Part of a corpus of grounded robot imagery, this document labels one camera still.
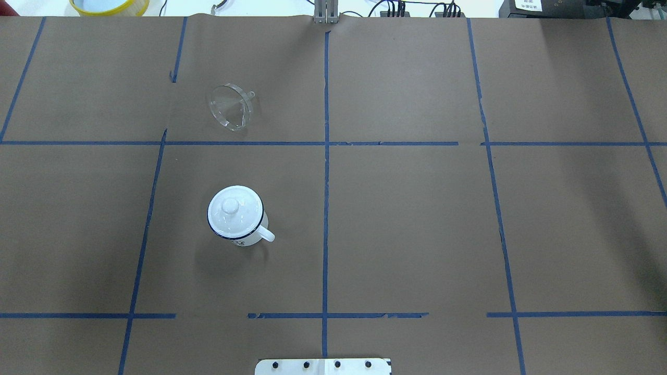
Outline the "clear glass funnel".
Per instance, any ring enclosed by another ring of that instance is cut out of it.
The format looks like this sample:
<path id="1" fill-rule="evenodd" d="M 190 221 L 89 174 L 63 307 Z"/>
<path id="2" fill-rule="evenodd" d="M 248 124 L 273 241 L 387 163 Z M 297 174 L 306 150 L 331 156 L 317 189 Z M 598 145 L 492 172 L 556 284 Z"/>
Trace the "clear glass funnel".
<path id="1" fill-rule="evenodd" d="M 230 131 L 245 130 L 253 116 L 255 92 L 227 83 L 219 85 L 207 95 L 207 104 L 214 119 Z"/>

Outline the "yellow tape roll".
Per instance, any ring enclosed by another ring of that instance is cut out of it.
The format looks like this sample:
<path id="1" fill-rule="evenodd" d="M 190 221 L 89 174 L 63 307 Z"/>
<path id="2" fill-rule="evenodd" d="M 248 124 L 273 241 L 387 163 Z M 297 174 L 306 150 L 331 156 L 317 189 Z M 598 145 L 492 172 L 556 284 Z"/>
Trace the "yellow tape roll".
<path id="1" fill-rule="evenodd" d="M 81 16 L 87 17 L 141 17 L 150 1 L 69 1 Z"/>

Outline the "aluminium frame post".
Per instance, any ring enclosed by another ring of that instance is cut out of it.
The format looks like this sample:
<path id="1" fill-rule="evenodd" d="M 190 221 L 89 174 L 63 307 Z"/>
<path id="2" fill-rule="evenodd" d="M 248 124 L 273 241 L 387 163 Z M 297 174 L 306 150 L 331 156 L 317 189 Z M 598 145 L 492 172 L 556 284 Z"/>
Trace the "aluminium frame post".
<path id="1" fill-rule="evenodd" d="M 338 0 L 313 0 L 311 2 L 314 5 L 315 24 L 335 24 L 339 22 Z"/>

